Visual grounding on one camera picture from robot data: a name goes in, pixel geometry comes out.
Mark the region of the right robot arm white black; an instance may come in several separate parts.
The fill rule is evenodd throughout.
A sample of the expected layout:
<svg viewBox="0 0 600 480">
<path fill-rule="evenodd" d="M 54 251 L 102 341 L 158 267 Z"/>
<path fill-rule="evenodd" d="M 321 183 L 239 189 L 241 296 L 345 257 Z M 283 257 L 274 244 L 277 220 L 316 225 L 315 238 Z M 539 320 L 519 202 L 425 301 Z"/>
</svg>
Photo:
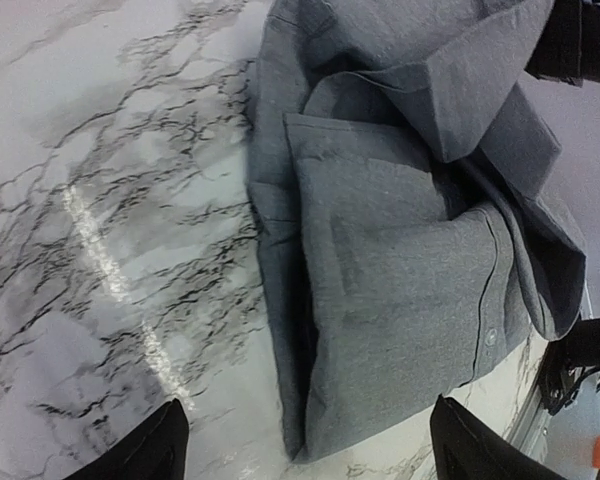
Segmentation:
<svg viewBox="0 0 600 480">
<path fill-rule="evenodd" d="M 534 101 L 556 128 L 564 155 L 549 184 L 588 245 L 581 314 L 552 343 L 541 368 L 545 408 L 571 405 L 586 380 L 600 389 L 600 1 L 558 1 L 527 68 Z"/>
</svg>

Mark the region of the grey long sleeve shirt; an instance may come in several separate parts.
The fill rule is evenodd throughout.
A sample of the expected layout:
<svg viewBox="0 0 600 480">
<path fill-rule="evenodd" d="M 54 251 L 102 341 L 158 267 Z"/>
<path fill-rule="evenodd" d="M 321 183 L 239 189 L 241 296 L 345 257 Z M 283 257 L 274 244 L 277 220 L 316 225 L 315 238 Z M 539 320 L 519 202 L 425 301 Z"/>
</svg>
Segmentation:
<svg viewBox="0 0 600 480">
<path fill-rule="evenodd" d="M 277 1 L 248 190 L 290 457 L 314 462 L 574 325 L 582 235 L 519 85 L 549 1 Z"/>
</svg>

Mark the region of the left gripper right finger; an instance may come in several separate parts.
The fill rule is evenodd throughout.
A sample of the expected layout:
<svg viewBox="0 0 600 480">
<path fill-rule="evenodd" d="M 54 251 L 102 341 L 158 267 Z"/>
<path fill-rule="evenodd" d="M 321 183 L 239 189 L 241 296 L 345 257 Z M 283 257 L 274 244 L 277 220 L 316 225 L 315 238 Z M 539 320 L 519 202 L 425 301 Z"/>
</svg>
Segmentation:
<svg viewBox="0 0 600 480">
<path fill-rule="evenodd" d="M 430 433 L 439 480 L 560 480 L 452 397 L 437 398 Z"/>
</svg>

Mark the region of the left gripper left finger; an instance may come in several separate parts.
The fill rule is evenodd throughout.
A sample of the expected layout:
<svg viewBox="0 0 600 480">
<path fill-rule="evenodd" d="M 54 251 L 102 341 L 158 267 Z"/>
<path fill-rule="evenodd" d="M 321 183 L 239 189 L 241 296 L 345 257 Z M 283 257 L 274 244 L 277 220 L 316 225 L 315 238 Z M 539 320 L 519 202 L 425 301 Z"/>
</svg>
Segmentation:
<svg viewBox="0 0 600 480">
<path fill-rule="evenodd" d="M 183 480 L 189 424 L 182 403 L 164 403 L 69 480 Z"/>
</svg>

